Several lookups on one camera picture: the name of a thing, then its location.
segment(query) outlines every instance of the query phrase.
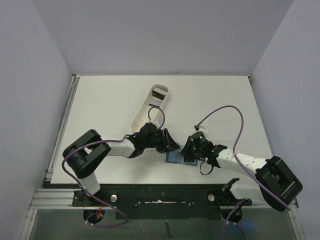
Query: blue object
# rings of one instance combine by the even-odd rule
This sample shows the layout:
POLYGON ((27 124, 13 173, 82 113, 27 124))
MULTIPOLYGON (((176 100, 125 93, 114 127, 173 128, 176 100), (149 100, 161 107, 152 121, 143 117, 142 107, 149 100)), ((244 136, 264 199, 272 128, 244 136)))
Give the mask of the blue object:
POLYGON ((181 149, 184 146, 180 146, 180 150, 169 151, 166 153, 165 162, 170 164, 182 164, 182 165, 189 165, 189 166, 197 166, 198 160, 195 159, 194 162, 185 162, 185 157, 180 154, 181 149))

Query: cable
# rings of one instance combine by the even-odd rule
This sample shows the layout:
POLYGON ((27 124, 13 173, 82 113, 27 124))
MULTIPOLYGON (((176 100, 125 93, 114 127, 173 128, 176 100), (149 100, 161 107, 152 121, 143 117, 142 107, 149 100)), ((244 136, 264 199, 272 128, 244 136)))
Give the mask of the cable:
POLYGON ((284 202, 282 201, 279 197, 277 197, 273 192, 271 192, 268 188, 266 188, 261 182, 259 182, 256 178, 256 176, 250 172, 248 169, 246 169, 246 167, 241 163, 240 159, 238 158, 238 156, 236 155, 236 146, 238 144, 238 141, 240 139, 240 136, 242 134, 242 131, 244 129, 244 116, 242 114, 242 112, 239 110, 239 108, 237 108, 236 106, 233 105, 225 105, 225 106, 221 106, 219 108, 217 108, 216 110, 210 112, 207 116, 204 117, 204 119, 202 119, 197 125, 195 125, 195 127, 199 127, 200 124, 202 124, 208 117, 210 117, 212 114, 214 114, 215 112, 221 110, 221 109, 225 109, 225 108, 233 108, 235 110, 238 111, 238 113, 240 114, 241 117, 241 127, 240 127, 240 131, 238 136, 235 139, 232 151, 234 154, 234 158, 236 159, 236 161, 238 162, 238 164, 243 168, 243 170, 263 189, 265 190, 271 197, 273 197, 275 200, 277 200, 282 206, 284 206, 286 209, 288 209, 289 211, 291 210, 290 207, 284 202))
MULTIPOLYGON (((231 210, 231 212, 229 213, 229 215, 225 218, 225 220, 224 220, 224 222, 223 222, 223 225, 222 225, 222 229, 221 229, 221 240, 224 240, 224 231, 225 231, 225 228, 226 228, 226 224, 227 224, 227 222, 229 221, 229 218, 231 217, 231 215, 232 215, 238 208, 241 208, 241 207, 242 207, 242 204, 243 204, 245 201, 247 201, 247 200, 246 200, 246 199, 242 199, 240 202, 238 202, 238 204, 235 205, 235 207, 231 210)), ((236 224, 235 222, 230 222, 230 223, 233 223, 233 224, 235 224, 236 226, 238 226, 238 227, 242 230, 242 232, 243 232, 243 234, 244 234, 244 236, 245 236, 245 239, 248 240, 248 235, 247 235, 247 233, 246 233, 246 231, 244 230, 243 227, 241 227, 240 225, 236 224)))
MULTIPOLYGON (((96 196, 94 196, 93 194, 91 194, 88 190, 86 190, 83 186, 81 186, 81 183, 80 181, 72 174, 70 173, 66 167, 65 167, 65 163, 66 161, 73 155, 75 154, 76 152, 79 152, 85 148, 88 148, 88 147, 91 147, 93 145, 96 145, 96 144, 103 144, 103 143, 121 143, 124 141, 124 139, 127 137, 128 135, 124 135, 124 137, 121 139, 121 140, 100 140, 100 141, 95 141, 95 142, 92 142, 92 143, 89 143, 89 144, 86 144, 86 145, 83 145, 79 148, 77 148, 76 150, 72 151, 71 153, 69 153, 62 161, 62 169, 65 171, 66 174, 68 174, 70 177, 72 177, 76 183, 79 185, 79 187, 82 189, 82 191, 84 191, 85 194, 87 194, 88 196, 92 197, 94 200, 102 203, 103 205, 107 206, 107 207, 110 207, 112 208, 113 210, 115 210, 117 213, 121 214, 123 217, 125 217, 125 220, 120 222, 120 223, 115 223, 115 224, 109 224, 109 225, 98 225, 98 224, 93 224, 91 223, 91 226, 94 226, 94 227, 98 227, 98 228, 112 228, 112 227, 117 227, 117 226, 121 226, 121 225, 124 225, 128 222, 128 217, 127 215, 125 215, 122 211, 120 211, 119 209, 115 208, 114 206, 110 205, 109 203, 106 203, 105 201, 102 201, 101 199, 97 198, 96 196)), ((91 215, 89 215, 87 218, 86 218, 86 221, 89 221, 89 218, 91 218, 92 216, 94 216, 96 213, 93 213, 91 215)))
POLYGON ((164 124, 165 124, 166 115, 165 115, 164 111, 163 111, 160 107, 152 106, 152 107, 150 107, 150 109, 149 109, 149 111, 148 111, 148 118, 149 118, 149 122, 150 122, 150 123, 152 123, 152 122, 151 122, 151 117, 150 117, 150 112, 151 112, 152 109, 158 109, 158 110, 162 113, 163 122, 162 122, 162 124, 160 125, 160 127, 158 127, 158 130, 159 130, 159 129, 161 129, 161 128, 164 126, 164 124))
POLYGON ((214 166, 211 165, 211 170, 210 170, 208 173, 204 174, 204 173, 202 172, 202 170, 201 170, 201 166, 202 166, 202 164, 204 164, 204 163, 205 163, 205 161, 203 161, 203 162, 200 164, 200 173, 201 173, 201 175, 206 176, 206 175, 209 175, 210 173, 212 173, 212 171, 214 170, 214 166))

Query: gray wall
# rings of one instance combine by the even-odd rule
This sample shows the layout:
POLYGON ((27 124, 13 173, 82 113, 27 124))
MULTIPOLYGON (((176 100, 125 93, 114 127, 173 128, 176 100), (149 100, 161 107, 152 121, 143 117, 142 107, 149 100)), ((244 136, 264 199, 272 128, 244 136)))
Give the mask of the gray wall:
POLYGON ((252 74, 293 0, 34 0, 72 73, 252 74))
POLYGON ((307 240, 320 239, 320 1, 295 0, 252 75, 275 155, 301 180, 307 240))
POLYGON ((0 2, 0 238, 18 239, 49 164, 70 71, 31 0, 0 2))

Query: black cable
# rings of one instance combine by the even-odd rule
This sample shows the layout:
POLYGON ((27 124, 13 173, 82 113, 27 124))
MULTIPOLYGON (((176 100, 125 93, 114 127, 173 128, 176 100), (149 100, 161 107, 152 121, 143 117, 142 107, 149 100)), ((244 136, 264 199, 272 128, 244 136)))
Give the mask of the black cable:
POLYGON ((204 174, 204 173, 202 172, 201 166, 202 166, 203 163, 205 163, 205 161, 203 161, 203 162, 200 164, 200 173, 201 173, 201 175, 206 176, 206 175, 209 175, 210 173, 212 173, 212 171, 214 170, 214 166, 213 166, 213 165, 211 165, 211 170, 210 170, 208 173, 204 174))

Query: white table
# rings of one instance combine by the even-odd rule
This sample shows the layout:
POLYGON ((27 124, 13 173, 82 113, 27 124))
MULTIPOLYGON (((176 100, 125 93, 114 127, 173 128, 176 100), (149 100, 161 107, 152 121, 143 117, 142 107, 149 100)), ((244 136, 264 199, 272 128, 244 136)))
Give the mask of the white table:
MULTIPOLYGON (((154 84, 169 88, 164 107, 164 128, 179 144, 195 132, 194 125, 214 109, 235 105, 243 113, 244 129, 237 149, 244 154, 269 158, 269 142, 247 76, 103 76, 83 75, 71 105, 55 162, 52 184, 75 183, 62 170, 62 152, 89 129, 102 137, 120 139, 131 134, 131 123, 154 84)), ((213 144, 232 147, 240 128, 234 109, 223 109, 203 125, 213 144)), ((204 164, 203 172, 210 166, 204 164)), ((101 184, 224 184, 235 177, 248 176, 215 168, 210 175, 200 174, 198 166, 166 163, 166 154, 155 149, 132 159, 108 157, 95 174, 101 184)))

